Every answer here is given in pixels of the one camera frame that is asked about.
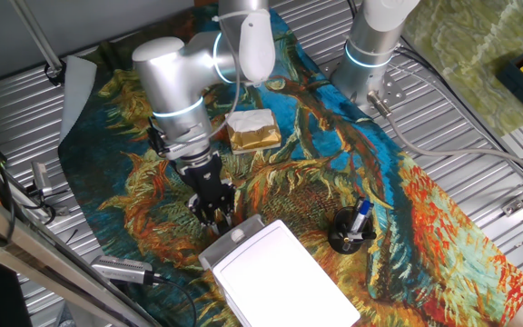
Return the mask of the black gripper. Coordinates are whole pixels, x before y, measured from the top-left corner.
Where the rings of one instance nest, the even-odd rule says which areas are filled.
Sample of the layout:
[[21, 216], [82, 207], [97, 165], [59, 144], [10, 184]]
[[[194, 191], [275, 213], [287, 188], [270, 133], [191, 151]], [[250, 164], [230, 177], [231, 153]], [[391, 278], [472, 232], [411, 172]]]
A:
[[188, 208], [203, 228], [214, 234], [219, 233], [215, 221], [216, 209], [221, 209], [227, 224], [233, 225], [235, 188], [221, 178], [222, 158], [218, 152], [183, 158], [177, 166], [177, 173], [194, 190]]

